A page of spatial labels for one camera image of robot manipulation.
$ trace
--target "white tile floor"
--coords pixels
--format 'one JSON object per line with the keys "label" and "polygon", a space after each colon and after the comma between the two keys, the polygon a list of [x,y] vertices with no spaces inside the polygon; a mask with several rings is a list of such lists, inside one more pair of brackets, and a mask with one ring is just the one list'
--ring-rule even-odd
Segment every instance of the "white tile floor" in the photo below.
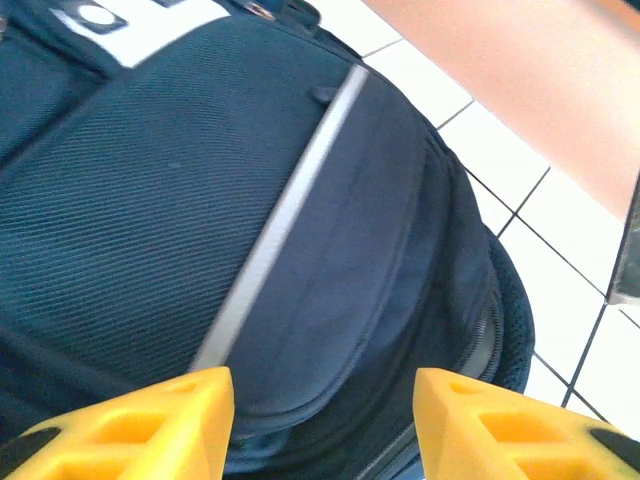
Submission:
{"label": "white tile floor", "polygon": [[640,310],[603,307],[622,225],[360,1],[312,3],[324,26],[446,124],[441,134],[531,298],[537,357],[526,394],[640,438]]}

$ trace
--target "metal grommet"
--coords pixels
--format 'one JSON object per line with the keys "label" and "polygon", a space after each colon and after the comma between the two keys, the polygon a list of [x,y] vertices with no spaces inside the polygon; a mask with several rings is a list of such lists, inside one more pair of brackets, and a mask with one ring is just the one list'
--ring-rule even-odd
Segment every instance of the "metal grommet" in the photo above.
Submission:
{"label": "metal grommet", "polygon": [[259,5],[255,2],[249,2],[245,5],[245,8],[253,13],[254,15],[258,15],[259,17],[266,18],[267,20],[274,21],[276,17],[269,10],[264,8],[262,5]]}
{"label": "metal grommet", "polygon": [[9,21],[4,17],[0,17],[0,40],[2,40],[2,37],[4,36],[4,32],[7,31],[8,25],[9,25]]}

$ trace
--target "tile grout line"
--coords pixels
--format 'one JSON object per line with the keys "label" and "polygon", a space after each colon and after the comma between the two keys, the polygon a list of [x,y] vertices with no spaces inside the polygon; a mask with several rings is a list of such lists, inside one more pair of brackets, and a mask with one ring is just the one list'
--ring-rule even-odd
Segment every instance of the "tile grout line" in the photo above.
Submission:
{"label": "tile grout line", "polygon": [[394,40],[394,41],[393,41],[393,42],[391,42],[391,43],[387,43],[386,45],[383,45],[383,46],[382,46],[382,47],[380,47],[380,48],[376,48],[376,49],[375,49],[375,50],[373,50],[372,52],[369,52],[369,53],[367,53],[367,54],[365,54],[365,55],[362,55],[362,59],[364,60],[365,58],[370,57],[371,55],[375,55],[376,53],[381,52],[382,50],[384,50],[384,49],[385,49],[385,48],[387,48],[387,47],[390,47],[390,46],[392,46],[392,45],[395,45],[396,43],[400,43],[402,40],[404,40],[404,38],[400,37],[399,39]]}
{"label": "tile grout line", "polygon": [[562,382],[562,384],[565,387],[569,388],[569,382],[567,382],[564,379],[564,377],[557,372],[557,370],[555,368],[553,368],[551,365],[549,365],[547,363],[547,361],[544,358],[542,358],[538,352],[533,352],[533,356],[536,357],[540,361],[540,363],[542,363],[545,367],[547,367],[551,371],[551,373],[553,373],[553,375],[555,377],[557,377],[558,380],[560,380]]}
{"label": "tile grout line", "polygon": [[529,225],[526,220],[524,220],[522,217],[518,216],[518,215],[514,215],[518,217],[518,220],[520,220],[529,230],[531,230],[536,237],[538,237],[540,240],[542,240],[542,242],[548,247],[550,248],[553,253],[555,253],[556,255],[558,255],[567,265],[569,265],[571,267],[571,269],[576,272],[578,275],[580,275],[580,277],[582,277],[582,279],[587,282],[589,285],[591,285],[600,295],[602,295],[603,297],[606,297],[605,294],[602,292],[602,290],[600,290],[591,280],[589,280],[584,273],[582,273],[580,270],[578,270],[578,268],[573,265],[573,263],[571,263],[569,260],[567,260],[567,258],[562,255],[558,250],[556,250],[556,248],[551,245],[547,240],[545,240],[545,238],[540,235],[531,225]]}
{"label": "tile grout line", "polygon": [[511,210],[511,207],[509,207],[509,205],[507,205],[498,195],[496,195],[495,193],[493,193],[493,190],[491,190],[482,180],[480,180],[475,173],[473,173],[471,170],[469,170],[468,168],[465,167],[465,170],[467,171],[467,174],[472,177],[476,182],[478,182],[480,185],[482,185],[490,194],[493,198],[495,198],[496,200],[498,200],[498,202],[500,202],[507,210],[509,210],[509,212],[513,215],[513,210]]}
{"label": "tile grout line", "polygon": [[518,205],[518,208],[515,209],[515,211],[513,212],[513,215],[511,215],[511,218],[509,218],[509,220],[507,220],[507,223],[504,225],[504,227],[502,227],[502,229],[498,232],[497,237],[500,238],[502,236],[502,234],[505,232],[505,230],[509,227],[509,225],[511,225],[511,223],[513,222],[513,220],[515,220],[516,218],[519,218],[520,220],[522,220],[520,217],[518,217],[518,213],[520,213],[520,210],[522,209],[522,207],[524,207],[524,205],[527,203],[527,201],[529,201],[529,199],[531,198],[531,195],[533,195],[533,193],[538,189],[538,187],[540,186],[540,184],[542,183],[542,181],[546,178],[547,174],[551,171],[551,167],[547,167],[547,169],[544,171],[544,173],[542,174],[542,176],[538,179],[538,181],[536,182],[536,184],[533,186],[533,188],[531,189],[531,191],[527,194],[526,197],[524,197],[524,200],[520,203],[520,205]]}
{"label": "tile grout line", "polygon": [[613,306],[614,308],[617,308],[618,311],[624,315],[625,317],[627,317],[627,320],[629,320],[631,323],[633,323],[636,327],[640,328],[640,324],[638,324],[633,318],[631,318],[629,315],[627,315],[627,312],[621,310],[617,305]]}
{"label": "tile grout line", "polygon": [[461,113],[463,113],[467,108],[469,108],[471,105],[473,105],[475,103],[475,99],[471,99],[471,101],[469,103],[467,103],[464,107],[462,107],[460,110],[458,110],[456,113],[454,113],[453,115],[451,115],[448,119],[446,119],[444,122],[442,122],[440,125],[438,125],[436,127],[436,130],[440,131],[441,128],[447,126],[452,120],[454,120],[455,118],[458,117],[458,115],[460,115]]}
{"label": "tile grout line", "polygon": [[596,409],[594,408],[594,406],[593,406],[593,405],[591,405],[591,404],[587,401],[587,399],[586,399],[586,398],[584,398],[582,395],[580,395],[580,393],[578,393],[578,391],[574,390],[574,391],[573,391],[573,395],[575,395],[576,397],[578,397],[578,398],[582,401],[582,403],[584,403],[587,407],[589,407],[589,409],[590,409],[593,413],[595,413],[595,414],[596,414],[596,416],[597,416],[600,420],[602,420],[603,422],[607,422],[607,423],[609,423],[609,420],[607,420],[606,418],[604,418],[604,415],[602,415],[598,410],[596,410]]}
{"label": "tile grout line", "polygon": [[571,398],[571,394],[575,392],[576,383],[578,382],[578,376],[582,371],[582,367],[584,366],[584,362],[587,359],[587,355],[589,354],[589,350],[591,349],[591,344],[593,343],[593,339],[598,332],[598,327],[600,326],[600,322],[602,322],[602,317],[604,316],[604,312],[607,309],[607,302],[602,302],[602,307],[600,307],[600,311],[598,312],[598,318],[596,318],[596,323],[593,325],[591,329],[591,333],[589,334],[589,339],[587,340],[584,349],[582,350],[582,355],[580,355],[580,360],[578,361],[578,365],[576,366],[575,371],[573,372],[573,377],[571,378],[571,382],[569,383],[569,388],[567,389],[567,393],[564,395],[564,399],[562,400],[562,407],[566,407],[569,402],[569,398]]}

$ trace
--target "backpack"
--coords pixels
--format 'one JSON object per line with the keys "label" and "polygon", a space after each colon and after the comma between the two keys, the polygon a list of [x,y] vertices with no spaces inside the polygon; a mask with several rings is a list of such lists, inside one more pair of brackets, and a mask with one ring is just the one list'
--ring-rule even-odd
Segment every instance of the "backpack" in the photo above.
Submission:
{"label": "backpack", "polygon": [[416,369],[533,354],[463,166],[302,0],[137,2],[0,6],[0,438],[225,364],[225,478],[423,478]]}

